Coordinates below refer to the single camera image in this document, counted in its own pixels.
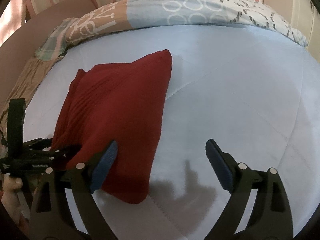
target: red cloth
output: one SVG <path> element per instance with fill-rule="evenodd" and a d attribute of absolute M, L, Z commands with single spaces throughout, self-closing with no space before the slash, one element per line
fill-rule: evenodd
<path fill-rule="evenodd" d="M 130 64 L 96 65 L 87 73 L 79 69 L 52 140 L 53 149 L 82 146 L 66 168 L 86 162 L 116 140 L 118 155 L 102 189 L 128 203 L 144 200 L 171 66 L 171 54 L 163 50 Z"/>

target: black device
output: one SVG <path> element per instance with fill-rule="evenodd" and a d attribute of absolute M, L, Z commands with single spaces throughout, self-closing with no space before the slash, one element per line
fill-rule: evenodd
<path fill-rule="evenodd" d="M 25 100 L 12 99 L 8 112 L 8 156 L 0 159 L 0 168 L 2 173 L 23 178 L 26 184 L 28 175 L 43 174 L 34 199 L 28 187 L 22 189 L 31 207 L 30 240 L 117 240 L 91 195 L 107 175 L 96 171 L 105 166 L 103 162 L 116 150 L 116 143 L 111 141 L 107 149 L 96 153 L 86 163 L 79 163 L 71 170 L 59 170 L 80 146 L 42 151 L 51 146 L 50 139 L 38 138 L 23 143 L 24 116 Z M 231 197 L 204 240 L 293 239 L 289 201 L 277 170 L 251 170 L 245 163 L 237 163 L 230 154 L 222 152 L 213 139 L 207 141 L 205 151 L 223 189 Z M 65 188 L 71 188 L 88 234 L 76 229 Z M 258 193 L 248 225 L 235 234 L 250 192 L 255 188 Z"/>

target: brown headboard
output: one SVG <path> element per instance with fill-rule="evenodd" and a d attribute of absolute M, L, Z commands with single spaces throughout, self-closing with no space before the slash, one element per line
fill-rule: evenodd
<path fill-rule="evenodd" d="M 22 68 L 65 18 L 79 18 L 95 10 L 90 0 L 65 0 L 30 19 L 0 47 L 0 109 Z"/>

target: silver screw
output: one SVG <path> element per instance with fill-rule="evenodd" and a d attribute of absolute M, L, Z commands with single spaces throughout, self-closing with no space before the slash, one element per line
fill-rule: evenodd
<path fill-rule="evenodd" d="M 241 169 L 241 170 L 245 170 L 247 168 L 247 165 L 245 163 L 239 163 L 238 164 L 238 167 Z"/>
<path fill-rule="evenodd" d="M 81 170 L 81 169 L 83 169 L 84 167 L 85 167 L 84 163 L 78 163 L 77 166 L 76 166 L 76 168 L 77 168 L 78 170 Z"/>
<path fill-rule="evenodd" d="M 53 172 L 53 168 L 49 167 L 45 170 L 46 174 L 50 174 L 51 172 Z"/>
<path fill-rule="evenodd" d="M 270 170 L 269 170 L 272 174 L 277 174 L 277 170 L 275 169 L 275 168 L 270 168 Z"/>

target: bed sheet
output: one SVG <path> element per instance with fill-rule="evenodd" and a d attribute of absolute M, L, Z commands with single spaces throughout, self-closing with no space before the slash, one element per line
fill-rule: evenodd
<path fill-rule="evenodd" d="M 129 63 L 163 49 L 173 57 L 172 77 L 150 193 L 131 205 L 95 192 L 111 229 L 119 240 L 203 240 L 229 198 L 205 155 L 214 138 L 237 162 L 278 169 L 297 234 L 320 202 L 320 65 L 279 33 L 245 25 L 165 26 L 78 45 L 39 86 L 26 109 L 24 140 L 52 137 L 79 68 Z M 86 232 L 67 195 L 78 229 Z"/>

